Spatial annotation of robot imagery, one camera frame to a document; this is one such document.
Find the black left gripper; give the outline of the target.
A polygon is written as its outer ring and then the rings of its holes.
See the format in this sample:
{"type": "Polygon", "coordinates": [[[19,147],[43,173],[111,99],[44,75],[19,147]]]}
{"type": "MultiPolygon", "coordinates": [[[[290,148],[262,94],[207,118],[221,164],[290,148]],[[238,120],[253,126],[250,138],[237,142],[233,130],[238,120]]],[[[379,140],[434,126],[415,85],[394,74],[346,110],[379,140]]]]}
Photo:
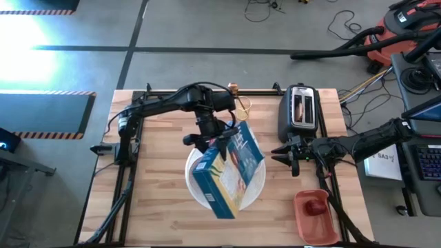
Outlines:
{"type": "Polygon", "coordinates": [[[203,144],[202,153],[215,145],[213,138],[219,138],[219,151],[222,159],[227,160],[228,138],[238,133],[238,128],[234,124],[228,125],[226,122],[217,119],[215,116],[197,116],[196,125],[200,134],[188,134],[183,137],[184,145],[203,144]]]}

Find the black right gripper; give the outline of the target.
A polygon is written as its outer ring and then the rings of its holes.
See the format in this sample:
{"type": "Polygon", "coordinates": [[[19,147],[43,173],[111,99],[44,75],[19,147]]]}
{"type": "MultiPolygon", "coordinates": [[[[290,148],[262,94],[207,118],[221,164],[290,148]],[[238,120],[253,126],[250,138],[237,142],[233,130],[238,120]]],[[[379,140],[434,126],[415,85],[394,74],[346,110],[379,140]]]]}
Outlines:
{"type": "Polygon", "coordinates": [[[321,138],[311,138],[306,137],[303,138],[299,135],[291,137],[291,145],[284,144],[276,149],[271,151],[272,154],[281,154],[274,155],[271,158],[280,163],[291,165],[293,161],[301,161],[301,160],[316,160],[317,162],[322,161],[322,156],[318,151],[318,146],[322,144],[321,138]]]}

